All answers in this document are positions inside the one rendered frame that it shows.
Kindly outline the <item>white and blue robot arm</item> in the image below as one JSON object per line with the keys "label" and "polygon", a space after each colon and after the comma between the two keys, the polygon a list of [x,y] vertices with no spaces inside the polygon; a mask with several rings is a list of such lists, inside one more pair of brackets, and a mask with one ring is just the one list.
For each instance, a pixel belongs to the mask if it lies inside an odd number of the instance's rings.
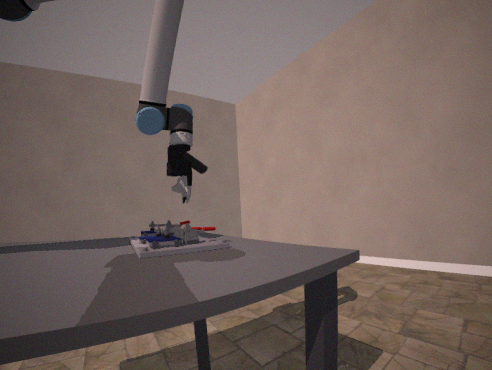
{"label": "white and blue robot arm", "polygon": [[[38,10],[40,3],[49,1],[55,0],[0,0],[0,19],[13,22],[22,21],[32,11]],[[156,0],[136,125],[146,135],[154,135],[161,130],[170,130],[170,145],[187,144],[192,147],[192,109],[185,104],[174,104],[171,108],[166,108],[183,4],[184,0]]]}

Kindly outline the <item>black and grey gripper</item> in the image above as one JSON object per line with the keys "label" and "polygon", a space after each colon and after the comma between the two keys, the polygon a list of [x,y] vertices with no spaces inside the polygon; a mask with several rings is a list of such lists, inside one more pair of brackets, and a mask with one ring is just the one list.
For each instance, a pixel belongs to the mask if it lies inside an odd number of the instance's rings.
{"label": "black and grey gripper", "polygon": [[[179,150],[181,154],[179,153]],[[173,177],[181,176],[177,179],[177,184],[172,186],[172,191],[182,194],[183,203],[185,203],[185,200],[189,202],[191,196],[191,185],[192,185],[191,161],[187,160],[183,156],[184,153],[187,151],[190,151],[190,145],[187,144],[175,144],[175,145],[170,145],[168,147],[167,176],[173,176]],[[174,174],[174,173],[184,173],[184,174]]]}

